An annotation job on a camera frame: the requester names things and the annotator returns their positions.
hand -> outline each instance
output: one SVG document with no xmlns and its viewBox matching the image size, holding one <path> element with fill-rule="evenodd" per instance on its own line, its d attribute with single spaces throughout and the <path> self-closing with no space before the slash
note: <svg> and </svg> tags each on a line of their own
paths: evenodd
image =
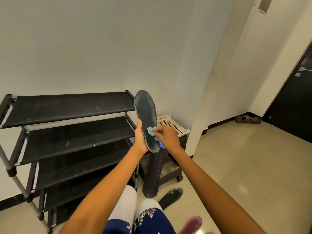
<svg viewBox="0 0 312 234">
<path fill-rule="evenodd" d="M 157 137 L 163 146 L 171 153 L 173 150 L 181 149 L 180 141 L 174 127 L 158 126 L 153 130 L 154 136 Z"/>
<path fill-rule="evenodd" d="M 148 151 L 147 147 L 146 147 L 146 143 L 145 143 L 145 139 L 144 139 L 144 135 L 142 133 L 142 121 L 140 119 L 138 119 L 138 125 L 137 128 L 135 129 L 135 146 L 141 150 L 141 152 L 144 154 Z"/>
</svg>

pink shoe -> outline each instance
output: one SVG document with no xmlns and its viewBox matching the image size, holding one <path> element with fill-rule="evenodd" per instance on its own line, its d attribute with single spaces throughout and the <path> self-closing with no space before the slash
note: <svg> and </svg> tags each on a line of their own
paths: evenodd
<svg viewBox="0 0 312 234">
<path fill-rule="evenodd" d="M 182 228 L 180 234 L 195 234 L 201 228 L 201 225 L 202 219 L 200 216 L 191 217 Z"/>
</svg>

black slipper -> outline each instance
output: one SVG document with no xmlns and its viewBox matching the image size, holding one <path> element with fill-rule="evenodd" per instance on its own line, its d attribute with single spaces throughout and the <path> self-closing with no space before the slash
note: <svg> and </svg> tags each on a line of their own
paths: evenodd
<svg viewBox="0 0 312 234">
<path fill-rule="evenodd" d="M 159 151 L 159 142 L 147 131 L 148 127 L 157 126 L 156 108 L 153 99 L 145 90 L 138 91 L 135 96 L 135 111 L 142 121 L 142 132 L 147 148 L 152 153 L 157 153 Z"/>
<path fill-rule="evenodd" d="M 164 197 L 159 200 L 160 207 L 164 210 L 169 205 L 173 204 L 179 198 L 181 198 L 183 190 L 181 188 L 174 188 L 170 190 Z"/>
</svg>

black door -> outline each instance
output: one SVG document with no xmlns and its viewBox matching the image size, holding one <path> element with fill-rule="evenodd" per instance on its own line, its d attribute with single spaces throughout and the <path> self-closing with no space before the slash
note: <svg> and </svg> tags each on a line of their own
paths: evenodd
<svg viewBox="0 0 312 234">
<path fill-rule="evenodd" d="M 300 59 L 263 120 L 312 143 L 312 45 Z"/>
</svg>

basket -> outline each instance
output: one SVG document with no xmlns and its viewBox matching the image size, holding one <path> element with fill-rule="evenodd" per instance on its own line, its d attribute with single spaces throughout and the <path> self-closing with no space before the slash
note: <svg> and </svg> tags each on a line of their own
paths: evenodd
<svg viewBox="0 0 312 234">
<path fill-rule="evenodd" d="M 190 132 L 189 129 L 187 130 L 184 129 L 182 126 L 176 123 L 173 119 L 171 119 L 170 115 L 163 115 L 163 116 L 157 117 L 157 125 L 158 126 L 168 125 L 170 127 L 174 127 L 177 132 L 178 137 L 184 136 Z"/>
</svg>

